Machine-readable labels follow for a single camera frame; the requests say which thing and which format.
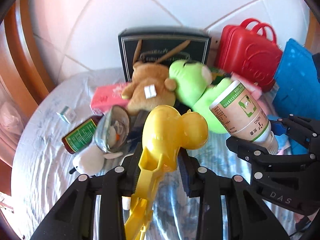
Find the white tile wall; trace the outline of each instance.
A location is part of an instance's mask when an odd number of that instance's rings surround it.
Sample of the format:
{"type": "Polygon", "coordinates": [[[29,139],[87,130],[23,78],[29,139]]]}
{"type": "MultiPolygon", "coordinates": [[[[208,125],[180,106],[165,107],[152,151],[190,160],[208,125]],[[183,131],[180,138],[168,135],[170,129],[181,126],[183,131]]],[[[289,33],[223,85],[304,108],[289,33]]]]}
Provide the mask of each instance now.
{"type": "Polygon", "coordinates": [[[127,27],[205,28],[214,49],[225,25],[255,17],[273,25],[284,48],[289,38],[304,44],[309,23],[303,0],[30,0],[29,6],[37,45],[57,83],[88,70],[122,71],[117,36],[127,27]]]}

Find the black gift box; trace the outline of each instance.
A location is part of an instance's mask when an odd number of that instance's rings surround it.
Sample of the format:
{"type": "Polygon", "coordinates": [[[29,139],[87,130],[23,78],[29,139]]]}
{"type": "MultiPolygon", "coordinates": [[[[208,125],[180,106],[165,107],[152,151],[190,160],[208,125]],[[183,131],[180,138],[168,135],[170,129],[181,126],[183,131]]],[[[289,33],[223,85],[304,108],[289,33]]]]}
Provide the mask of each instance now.
{"type": "Polygon", "coordinates": [[[185,49],[161,62],[168,67],[179,59],[192,59],[206,64],[211,42],[207,32],[180,26],[130,28],[121,32],[118,38],[126,81],[132,77],[132,61],[139,40],[142,40],[139,59],[143,62],[155,62],[184,41],[190,40],[185,49]]]}

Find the brown glass bottle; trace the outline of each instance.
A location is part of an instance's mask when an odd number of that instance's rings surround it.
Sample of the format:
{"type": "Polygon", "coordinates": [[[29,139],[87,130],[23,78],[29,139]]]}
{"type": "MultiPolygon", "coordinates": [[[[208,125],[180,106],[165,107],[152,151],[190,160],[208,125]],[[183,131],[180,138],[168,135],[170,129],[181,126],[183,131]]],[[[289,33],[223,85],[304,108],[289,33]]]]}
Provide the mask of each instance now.
{"type": "Polygon", "coordinates": [[[62,138],[62,143],[66,150],[74,154],[86,148],[91,143],[94,131],[101,118],[100,115],[93,115],[65,135],[62,138]]]}

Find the bed sheet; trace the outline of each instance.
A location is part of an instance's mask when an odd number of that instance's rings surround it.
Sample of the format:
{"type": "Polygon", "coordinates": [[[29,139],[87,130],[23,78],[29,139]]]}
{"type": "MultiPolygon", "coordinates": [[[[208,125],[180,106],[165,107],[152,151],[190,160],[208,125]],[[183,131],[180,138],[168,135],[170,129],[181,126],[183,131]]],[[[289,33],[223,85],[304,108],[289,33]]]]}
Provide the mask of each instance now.
{"type": "MultiPolygon", "coordinates": [[[[18,144],[12,169],[15,213],[26,239],[30,239],[50,208],[79,175],[77,172],[73,175],[68,173],[72,168],[73,156],[65,150],[61,138],[92,115],[89,103],[97,86],[123,81],[122,69],[119,68],[81,73],[60,84],[31,117],[18,144]],[[76,120],[71,125],[60,120],[56,114],[61,105],[75,110],[76,120]]],[[[217,175],[231,178],[240,174],[249,182],[250,165],[227,149],[225,142],[228,136],[210,133],[204,147],[188,153],[217,175]]],[[[120,159],[106,160],[99,175],[119,165],[120,159]]],[[[99,239],[99,203],[97,198],[95,240],[99,239]]],[[[268,205],[287,232],[294,232],[293,213],[270,203],[268,205]]],[[[199,199],[186,197],[179,169],[165,175],[159,185],[153,210],[153,221],[146,239],[195,239],[199,199]]],[[[228,239],[225,204],[223,214],[224,239],[228,239]]]]}

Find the green label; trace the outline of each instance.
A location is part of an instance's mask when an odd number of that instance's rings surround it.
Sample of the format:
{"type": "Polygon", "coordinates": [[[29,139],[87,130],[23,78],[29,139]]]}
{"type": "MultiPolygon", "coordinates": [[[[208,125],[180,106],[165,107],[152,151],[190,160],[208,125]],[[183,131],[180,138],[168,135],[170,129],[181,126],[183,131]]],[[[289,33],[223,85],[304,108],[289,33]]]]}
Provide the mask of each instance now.
{"type": "Polygon", "coordinates": [[[90,144],[94,131],[96,130],[96,125],[92,119],[89,119],[76,130],[66,136],[66,141],[70,148],[74,152],[82,150],[85,146],[90,144]]]}
{"type": "Polygon", "coordinates": [[[230,105],[244,90],[244,85],[239,84],[236,86],[234,90],[230,92],[229,95],[227,95],[221,102],[220,104],[223,106],[223,108],[226,108],[228,105],[230,105]]]}
{"type": "Polygon", "coordinates": [[[250,100],[249,96],[245,95],[239,102],[239,106],[245,112],[247,117],[253,115],[253,113],[257,110],[255,104],[250,100]]]}

